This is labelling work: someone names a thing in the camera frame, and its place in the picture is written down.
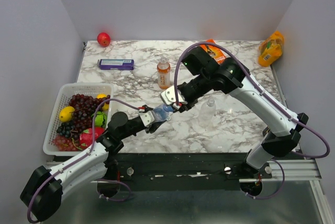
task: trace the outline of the lemon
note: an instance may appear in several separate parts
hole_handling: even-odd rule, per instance
[[[74,112],[74,108],[72,106],[66,106],[59,113],[59,120],[62,122],[69,122],[72,119],[73,112]]]
[[[107,95],[106,94],[99,94],[96,96],[96,98],[107,98]],[[104,104],[104,106],[102,107],[102,110],[108,110],[109,109],[109,105],[107,105],[106,103]]]

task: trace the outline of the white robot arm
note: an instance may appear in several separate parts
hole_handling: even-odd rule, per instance
[[[292,119],[306,124],[308,117],[285,108],[251,75],[254,83],[261,89],[255,88],[235,60],[227,58],[218,65],[205,50],[197,47],[188,52],[183,58],[183,63],[197,77],[188,83],[178,85],[177,97],[174,87],[161,93],[164,106],[168,106],[170,111],[182,113],[191,109],[198,98],[213,89],[238,99],[268,125],[270,131],[263,141],[247,154],[242,164],[243,170],[255,174],[273,156],[285,156],[297,146],[302,128]],[[265,99],[265,94],[275,101],[276,106]],[[125,113],[115,113],[108,128],[97,139],[93,148],[89,147],[50,170],[41,166],[33,172],[20,198],[39,221],[49,218],[57,211],[62,200],[80,186],[102,178],[107,171],[104,162],[109,156],[121,150],[124,138],[136,135],[142,130],[153,133],[164,123],[164,120],[157,121],[155,113],[158,111],[147,106],[143,107],[144,111],[131,120]],[[291,116],[290,119],[277,107],[285,110]]]

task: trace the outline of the marble table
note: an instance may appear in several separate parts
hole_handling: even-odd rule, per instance
[[[78,82],[104,82],[114,86],[114,97],[135,106],[150,107],[162,103],[157,85],[157,63],[161,56],[168,58],[173,79],[176,62],[188,46],[195,41],[114,41],[102,48],[96,41],[87,42]],[[280,99],[272,71],[257,64],[259,41],[216,41],[230,50],[256,77],[259,83],[275,98]],[[134,59],[133,71],[102,71],[98,59]],[[187,82],[193,76],[181,67],[178,83]],[[216,113],[210,125],[204,129],[197,124],[201,104],[212,96]],[[126,111],[129,118],[137,113],[114,102],[113,111]],[[144,131],[136,137],[124,140],[121,152],[248,152],[262,140],[265,123],[238,100],[221,92],[210,92],[190,111],[176,113],[155,133]]]

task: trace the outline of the plastic bottle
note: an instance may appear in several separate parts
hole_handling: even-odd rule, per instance
[[[162,122],[170,119],[170,113],[173,112],[173,108],[170,105],[161,104],[153,109],[153,112],[155,122]]]
[[[204,102],[201,105],[199,116],[198,116],[198,124],[201,127],[207,127],[213,118],[216,110],[215,100],[213,98],[209,98],[208,101]]]
[[[161,60],[157,64],[158,86],[161,89],[167,89],[170,87],[170,70],[171,66],[166,57],[161,57]]]

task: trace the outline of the plastic basket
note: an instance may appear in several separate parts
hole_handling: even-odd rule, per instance
[[[58,96],[53,107],[50,122],[48,125],[47,135],[43,144],[43,151],[48,155],[56,156],[75,156],[79,152],[61,152],[52,143],[52,140],[57,136],[57,128],[60,126],[61,121],[59,120],[59,112],[68,105],[70,98],[75,94],[84,94],[87,96],[96,97],[98,94],[104,93],[110,95],[112,98],[114,95],[113,86],[105,83],[74,83],[65,84],[61,87],[58,92]],[[109,103],[109,109],[107,114],[107,123],[111,118],[111,106],[112,102]]]

